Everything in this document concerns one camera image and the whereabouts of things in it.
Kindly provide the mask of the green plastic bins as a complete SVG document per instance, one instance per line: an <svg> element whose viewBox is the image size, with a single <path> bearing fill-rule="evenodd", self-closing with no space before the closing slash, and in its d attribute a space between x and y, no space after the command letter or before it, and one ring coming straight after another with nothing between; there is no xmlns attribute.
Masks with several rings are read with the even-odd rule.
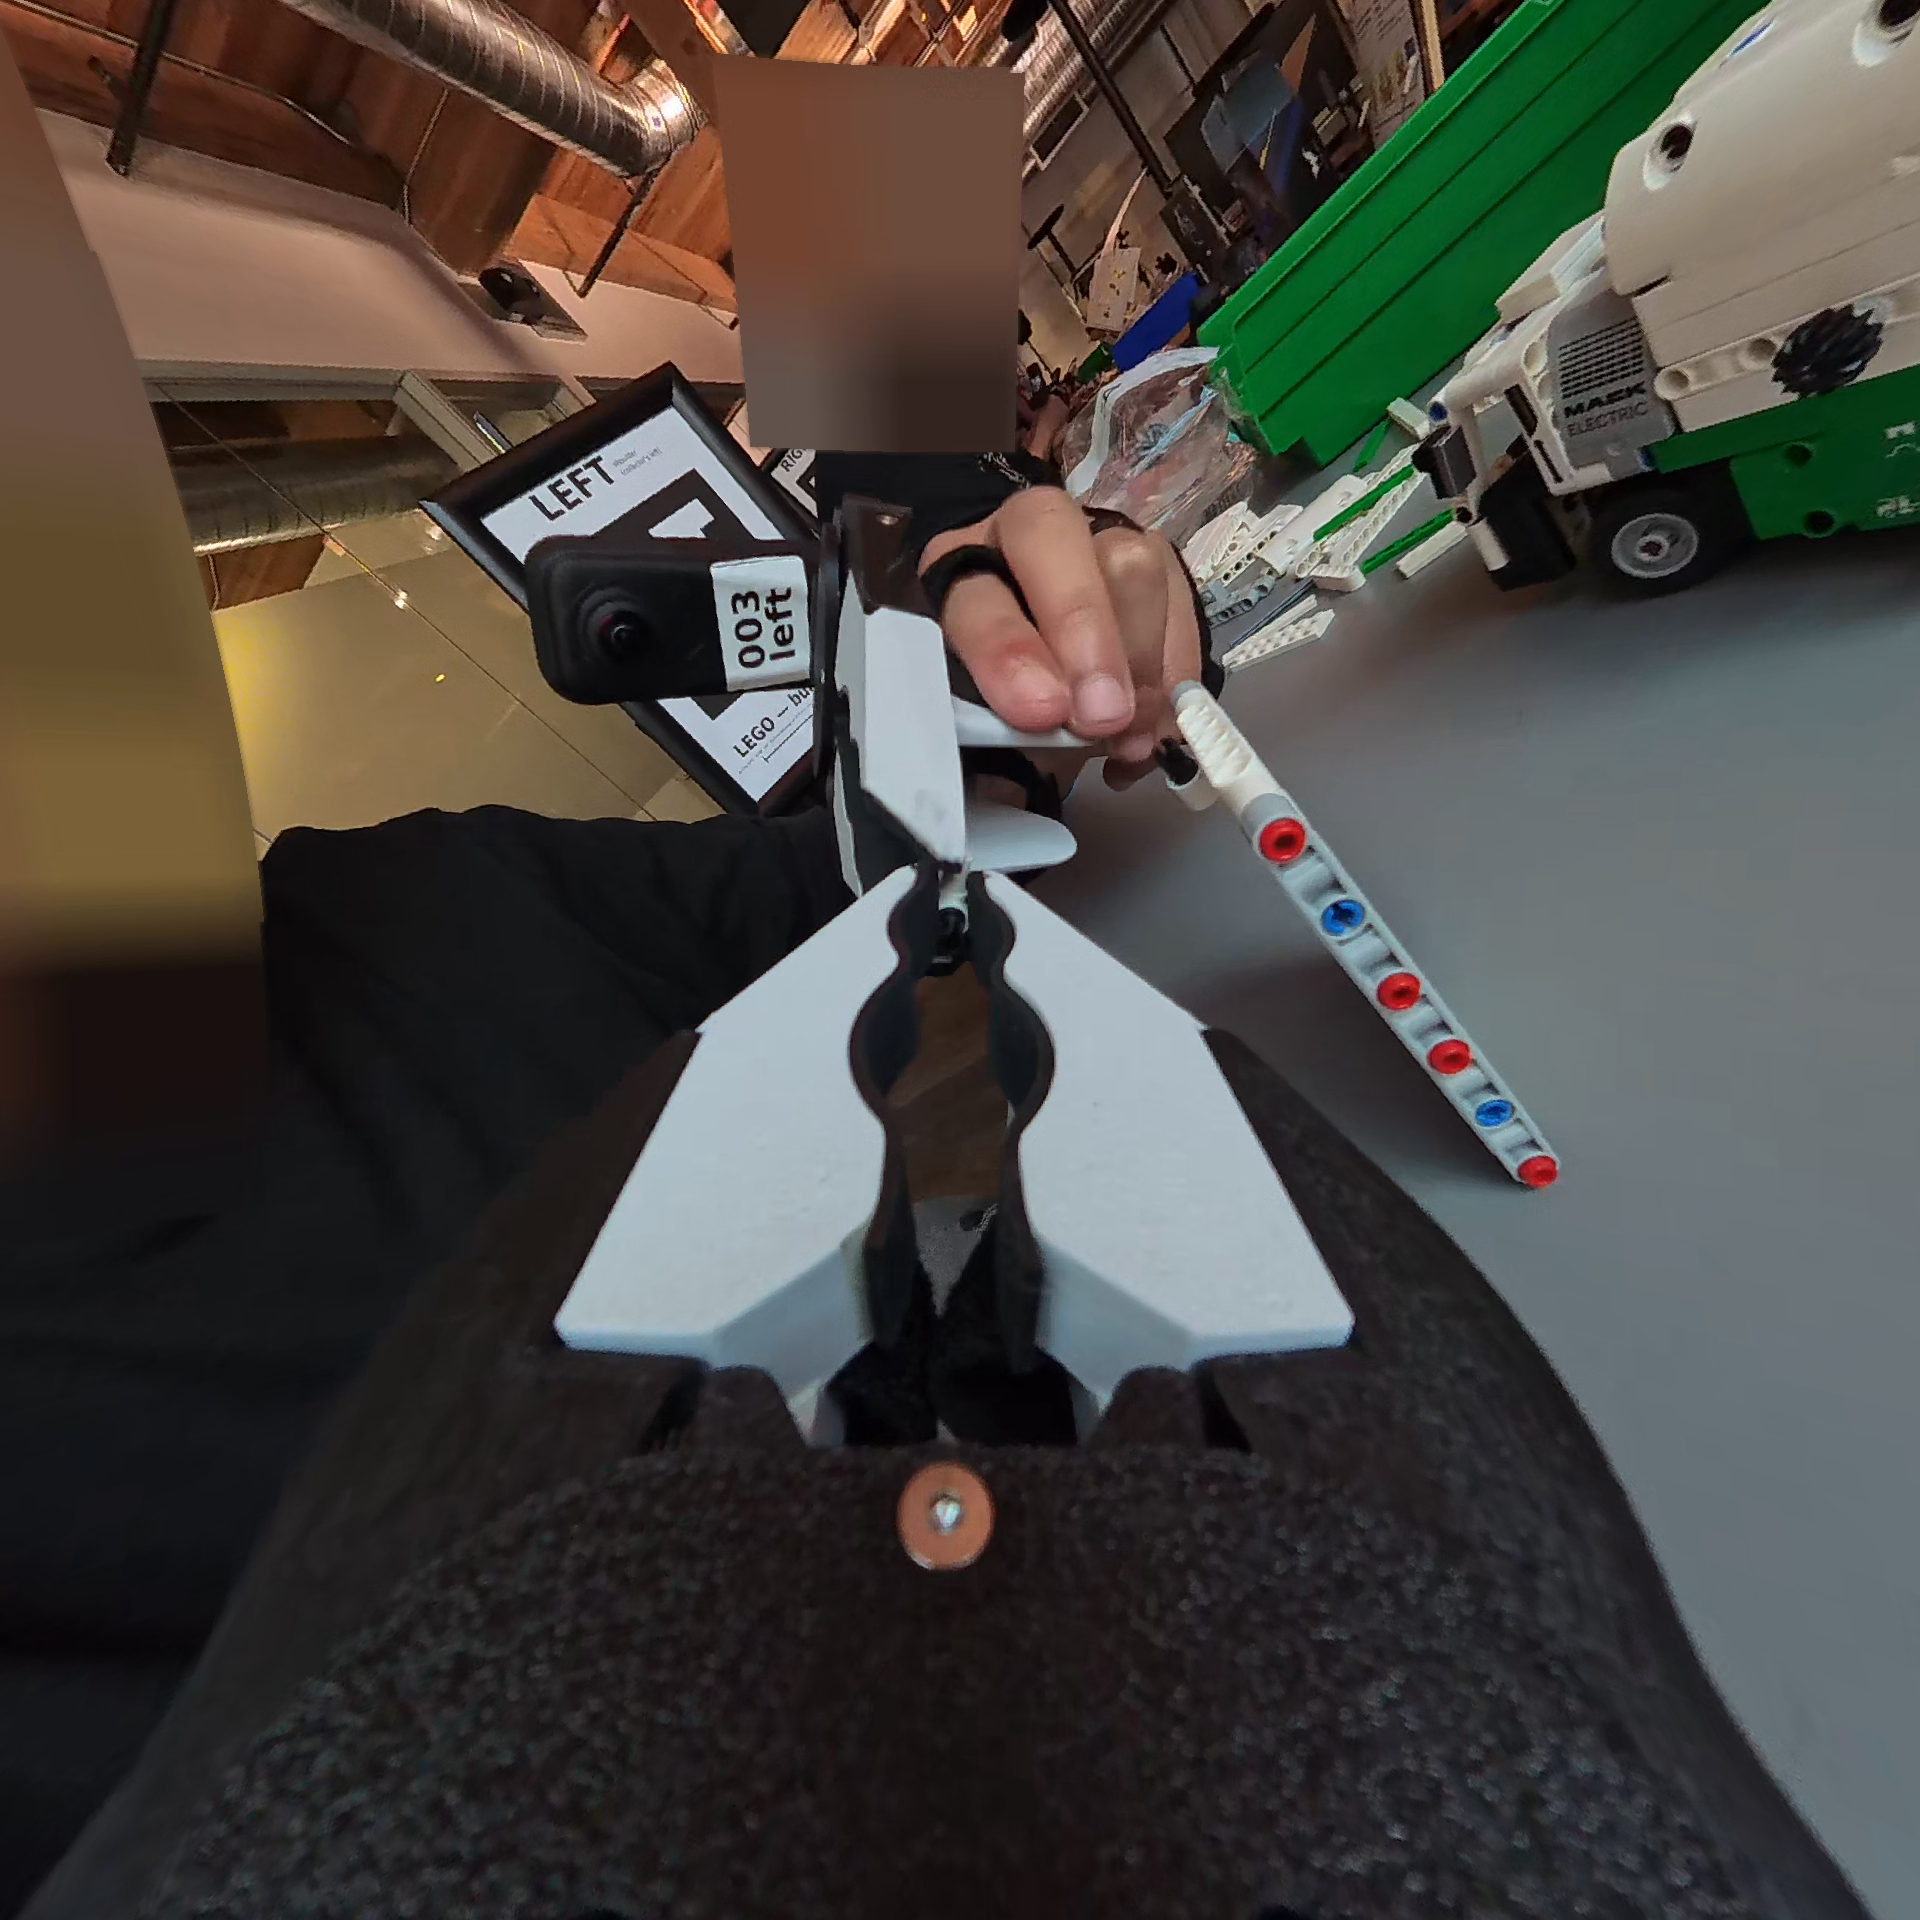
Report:
<svg viewBox="0 0 1920 1920"><path fill-rule="evenodd" d="M1239 437L1321 466L1497 320L1757 3L1525 3L1211 320Z"/></svg>

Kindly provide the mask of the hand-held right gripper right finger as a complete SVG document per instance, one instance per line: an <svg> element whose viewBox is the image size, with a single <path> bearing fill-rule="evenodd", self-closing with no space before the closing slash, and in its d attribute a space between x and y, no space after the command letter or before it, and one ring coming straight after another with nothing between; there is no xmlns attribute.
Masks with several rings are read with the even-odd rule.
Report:
<svg viewBox="0 0 1920 1920"><path fill-rule="evenodd" d="M1341 1348L1352 1310L1206 1029L1013 880L983 884L1051 1050L1017 1149L1043 1352L1105 1406L1142 1370Z"/></svg>

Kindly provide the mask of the pile of white lego pieces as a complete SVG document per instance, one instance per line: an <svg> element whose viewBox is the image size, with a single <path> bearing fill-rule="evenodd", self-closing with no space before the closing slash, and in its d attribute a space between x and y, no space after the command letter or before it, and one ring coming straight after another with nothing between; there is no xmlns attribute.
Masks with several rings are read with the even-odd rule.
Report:
<svg viewBox="0 0 1920 1920"><path fill-rule="evenodd" d="M1379 472L1336 478L1309 502L1254 514L1237 502L1183 547L1199 587L1214 660L1231 675L1321 641L1336 598L1393 569L1407 578L1468 539L1439 510L1424 472L1401 452Z"/></svg>

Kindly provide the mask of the white and green lego truck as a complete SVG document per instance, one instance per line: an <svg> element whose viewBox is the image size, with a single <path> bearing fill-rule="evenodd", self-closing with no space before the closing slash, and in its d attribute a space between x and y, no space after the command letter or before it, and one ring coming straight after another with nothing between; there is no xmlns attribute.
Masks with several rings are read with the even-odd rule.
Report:
<svg viewBox="0 0 1920 1920"><path fill-rule="evenodd" d="M1412 462L1515 593L1918 521L1918 26L1753 13L1500 299Z"/></svg>

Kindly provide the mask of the clear plastic bag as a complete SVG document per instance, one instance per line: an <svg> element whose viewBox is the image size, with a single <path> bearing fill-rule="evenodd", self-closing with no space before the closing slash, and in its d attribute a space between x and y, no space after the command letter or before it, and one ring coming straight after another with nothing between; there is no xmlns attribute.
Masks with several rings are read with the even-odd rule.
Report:
<svg viewBox="0 0 1920 1920"><path fill-rule="evenodd" d="M1187 541L1243 497L1256 450L1214 385L1216 349L1145 356L1109 379L1063 433L1063 484L1088 512Z"/></svg>

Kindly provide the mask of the person's left forearm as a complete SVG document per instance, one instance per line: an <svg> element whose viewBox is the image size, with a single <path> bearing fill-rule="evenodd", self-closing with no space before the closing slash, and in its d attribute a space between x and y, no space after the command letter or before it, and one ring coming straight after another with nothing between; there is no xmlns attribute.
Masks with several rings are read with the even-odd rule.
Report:
<svg viewBox="0 0 1920 1920"><path fill-rule="evenodd" d="M622 1066L852 896L830 814L701 824L423 809L263 858L276 1033L316 1054Z"/></svg>

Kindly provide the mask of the grey lego beam with pins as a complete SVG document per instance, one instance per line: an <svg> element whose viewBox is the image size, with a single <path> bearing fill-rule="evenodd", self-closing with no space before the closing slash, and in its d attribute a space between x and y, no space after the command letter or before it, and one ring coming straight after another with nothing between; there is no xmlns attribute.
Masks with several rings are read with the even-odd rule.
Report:
<svg viewBox="0 0 1920 1920"><path fill-rule="evenodd" d="M1555 1187L1563 1164L1541 1125L1220 701L1199 682L1187 682L1173 693L1173 717L1195 773L1173 777L1171 789L1198 809L1206 790L1235 819L1309 934L1505 1178L1532 1190Z"/></svg>

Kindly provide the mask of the black framed marker sign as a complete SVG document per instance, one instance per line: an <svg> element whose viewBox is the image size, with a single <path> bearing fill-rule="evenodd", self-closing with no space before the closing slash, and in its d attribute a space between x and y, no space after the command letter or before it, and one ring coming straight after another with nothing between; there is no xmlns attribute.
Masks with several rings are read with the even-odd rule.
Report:
<svg viewBox="0 0 1920 1920"><path fill-rule="evenodd" d="M808 558L821 549L817 525L761 476L672 366L464 473L428 497L423 512L527 618L523 563L547 537L613 530L782 541ZM821 798L808 682L617 706L725 811L773 819Z"/></svg>

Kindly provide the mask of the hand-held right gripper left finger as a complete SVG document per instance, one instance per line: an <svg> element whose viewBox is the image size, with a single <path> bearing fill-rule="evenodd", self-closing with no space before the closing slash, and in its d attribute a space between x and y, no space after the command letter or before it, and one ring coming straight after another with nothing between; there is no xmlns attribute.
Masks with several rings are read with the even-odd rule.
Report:
<svg viewBox="0 0 1920 1920"><path fill-rule="evenodd" d="M867 1345L859 1243L883 1126L851 1027L901 955L901 868L716 1011L556 1316L583 1353L751 1366L812 1444L844 1417L824 1382Z"/></svg>

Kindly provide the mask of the person's black clothing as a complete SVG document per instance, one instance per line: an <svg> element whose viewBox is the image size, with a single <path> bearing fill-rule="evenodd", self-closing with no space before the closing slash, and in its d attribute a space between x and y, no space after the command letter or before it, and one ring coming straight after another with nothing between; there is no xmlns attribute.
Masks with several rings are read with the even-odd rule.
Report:
<svg viewBox="0 0 1920 1920"><path fill-rule="evenodd" d="M692 1366L548 1321L716 986L279 934L243 1140L4 1235L4 1915L132 1915L401 1580L691 1412Z"/></svg>

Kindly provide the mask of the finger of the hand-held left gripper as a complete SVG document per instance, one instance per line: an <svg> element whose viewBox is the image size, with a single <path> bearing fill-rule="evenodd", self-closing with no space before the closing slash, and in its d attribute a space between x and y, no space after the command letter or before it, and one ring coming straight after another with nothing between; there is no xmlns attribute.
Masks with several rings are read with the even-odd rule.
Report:
<svg viewBox="0 0 1920 1920"><path fill-rule="evenodd" d="M1037 873L1068 861L1072 832L1037 811L1011 803L973 801L965 753L1035 753L1085 757L1089 745L1068 730L1020 731L990 706L948 700L944 722L944 873Z"/></svg>
<svg viewBox="0 0 1920 1920"><path fill-rule="evenodd" d="M966 789L940 624L845 590L831 688L831 817L844 878L863 896L899 868L968 856Z"/></svg>

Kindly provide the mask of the person's left hand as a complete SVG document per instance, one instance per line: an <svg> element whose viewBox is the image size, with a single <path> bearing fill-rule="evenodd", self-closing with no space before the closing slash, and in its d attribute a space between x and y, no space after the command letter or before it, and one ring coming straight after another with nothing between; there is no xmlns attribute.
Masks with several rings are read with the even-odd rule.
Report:
<svg viewBox="0 0 1920 1920"><path fill-rule="evenodd" d="M1033 486L928 539L919 576L975 701L1030 737L1072 737L1039 765L1069 789L1100 761L1123 790L1177 737L1173 696L1208 667L1208 630L1177 549L1131 524L1095 528Z"/></svg>

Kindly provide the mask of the metal air duct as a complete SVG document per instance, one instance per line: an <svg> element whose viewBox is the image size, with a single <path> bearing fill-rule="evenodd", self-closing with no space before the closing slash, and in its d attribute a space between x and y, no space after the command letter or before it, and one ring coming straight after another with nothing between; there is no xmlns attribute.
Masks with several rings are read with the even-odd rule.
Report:
<svg viewBox="0 0 1920 1920"><path fill-rule="evenodd" d="M705 124L670 68L617 88L503 5L293 3L293 12L638 186L659 177Z"/></svg>

